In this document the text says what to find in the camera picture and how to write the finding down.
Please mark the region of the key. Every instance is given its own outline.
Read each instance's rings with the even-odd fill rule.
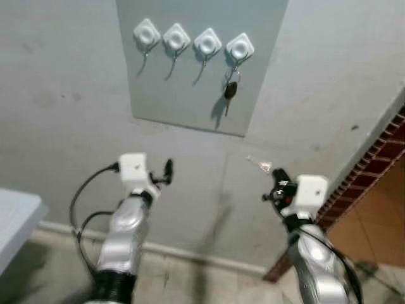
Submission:
[[[238,89],[238,83],[236,81],[229,82],[227,84],[227,88],[225,89],[225,93],[223,94],[223,97],[227,100],[225,116],[228,116],[228,109],[229,109],[230,101],[236,95],[237,89]]]

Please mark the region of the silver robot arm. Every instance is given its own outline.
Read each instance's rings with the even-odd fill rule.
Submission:
[[[275,187],[263,200],[273,202],[289,233],[288,256],[296,269],[304,304],[348,304],[338,256],[314,215],[325,200],[328,181],[319,175],[300,175],[292,182],[283,169],[273,171]]]
[[[131,304],[142,244],[149,229],[149,210],[159,198],[158,184],[170,184],[173,175],[173,163],[169,160],[164,177],[155,179],[146,169],[144,153],[122,155],[119,166],[126,198],[111,216],[91,301],[86,304]]]

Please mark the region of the gray wall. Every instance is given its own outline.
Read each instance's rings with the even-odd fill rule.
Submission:
[[[404,86],[404,16],[401,0],[291,0],[242,139],[132,118],[113,1],[2,1],[0,184],[38,193],[47,219],[67,223],[77,186],[120,153],[145,151],[155,171],[174,157],[149,240],[270,265],[285,234],[259,200],[272,180],[245,157],[334,181]],[[120,195],[101,177],[79,210]]]
[[[135,118],[244,136],[258,98],[280,29],[287,0],[229,1],[204,0],[117,0],[123,49],[127,60],[128,83]],[[191,45],[181,53],[168,76],[172,53],[159,43],[150,52],[142,72],[143,55],[133,30],[145,17],[165,33],[180,22],[193,40],[213,27],[223,48],[207,63],[197,82],[202,58]],[[225,73],[233,61],[225,52],[227,42],[246,32],[255,52],[240,65],[240,82],[225,117],[223,98]]]

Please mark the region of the floor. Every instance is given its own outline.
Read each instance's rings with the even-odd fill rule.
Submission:
[[[98,242],[86,241],[95,258]],[[405,291],[405,271],[381,267],[377,275]],[[89,293],[90,279],[79,260],[72,238],[35,231],[0,277],[1,304],[76,304]],[[373,279],[363,284],[365,304],[403,303]],[[169,256],[145,253],[134,303],[176,304],[300,304],[293,270],[278,284],[259,277]]]
[[[352,259],[405,267],[404,223],[405,156],[332,227],[329,238]]]

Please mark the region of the black cable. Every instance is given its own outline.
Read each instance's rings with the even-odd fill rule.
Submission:
[[[346,257],[342,252],[340,252],[338,249],[334,248],[333,246],[330,246],[330,245],[327,244],[326,242],[322,241],[320,238],[314,236],[312,233],[309,233],[308,231],[305,231],[305,230],[302,229],[302,228],[299,228],[298,230],[300,230],[301,232],[303,232],[303,233],[305,233],[305,234],[311,236],[312,238],[316,239],[318,242],[320,242],[321,244],[323,244],[324,246],[326,246],[329,250],[331,250],[333,253],[335,253],[335,254],[337,255],[337,257],[339,258],[339,260],[343,263],[343,265],[345,265],[345,269],[346,269],[346,265],[348,265],[348,264],[347,264],[346,261],[344,261],[344,259],[347,259],[347,257]],[[376,281],[379,282],[381,285],[383,285],[383,286],[385,286],[386,288],[388,288],[389,290],[391,290],[393,293],[395,293],[395,294],[397,294],[397,295],[399,295],[399,296],[405,296],[404,293],[400,292],[398,289],[396,289],[395,287],[393,287],[393,286],[390,285],[389,283],[385,282],[385,281],[382,280],[381,278],[377,277],[374,273],[370,272],[369,270],[365,269],[364,267],[362,267],[362,266],[360,266],[360,265],[357,265],[356,268],[359,269],[359,270],[361,270],[361,271],[363,271],[365,274],[368,274],[369,276],[371,276],[374,280],[376,280]],[[355,277],[356,277],[356,280],[358,281],[357,276],[355,275],[354,270],[353,270],[352,267],[350,267],[350,273],[351,273],[352,276],[355,276]]]
[[[84,251],[82,247],[82,235],[84,233],[84,229],[86,228],[87,224],[96,216],[98,215],[112,215],[114,212],[112,211],[97,211],[92,214],[90,214],[84,221],[82,226],[80,227],[80,230],[77,232],[76,235],[76,241],[77,241],[77,249],[80,253],[80,256],[82,257],[84,263],[86,264],[86,267],[88,268],[90,274],[92,277],[94,277],[94,274],[96,273],[96,268],[95,266],[91,263],[89,257],[87,256],[86,252]]]
[[[84,223],[82,224],[82,227],[79,231],[78,230],[78,225],[77,225],[77,218],[76,218],[76,214],[75,214],[75,205],[77,202],[78,197],[80,196],[80,194],[82,193],[82,191],[84,190],[84,188],[94,179],[96,178],[99,174],[106,172],[106,171],[114,171],[114,172],[119,172],[120,167],[118,162],[115,162],[105,168],[102,168],[100,170],[98,170],[97,172],[93,173],[89,178],[87,178],[84,183],[77,189],[75,195],[73,196],[72,200],[70,201],[70,206],[69,206],[69,220],[70,220],[70,225],[72,226],[72,236],[73,238],[75,238],[76,243],[77,243],[77,249],[80,253],[80,256],[82,257],[84,263],[86,264],[86,267],[88,268],[90,274],[92,275],[92,277],[94,277],[95,274],[95,268],[94,266],[92,266],[92,264],[90,263],[90,260],[88,258],[88,256],[86,255],[85,251],[82,249],[82,246],[80,244],[80,240],[82,237],[82,233],[83,233],[83,229],[85,228],[85,226],[89,223],[89,221],[95,217],[96,215],[100,215],[100,214],[105,214],[104,212],[99,213],[93,213],[92,215],[90,215],[89,217],[87,217],[84,221]]]
[[[105,172],[105,171],[115,171],[117,172],[119,170],[118,162],[115,162],[105,168],[102,168],[98,170],[97,172],[93,173],[88,179],[84,181],[84,183],[77,189],[75,195],[73,196],[72,200],[70,201],[70,206],[69,206],[69,220],[70,220],[70,225],[73,228],[73,235],[77,235],[77,218],[75,215],[75,205],[77,202],[78,197],[82,193],[83,189],[91,182],[95,177],[97,177],[99,174]]]

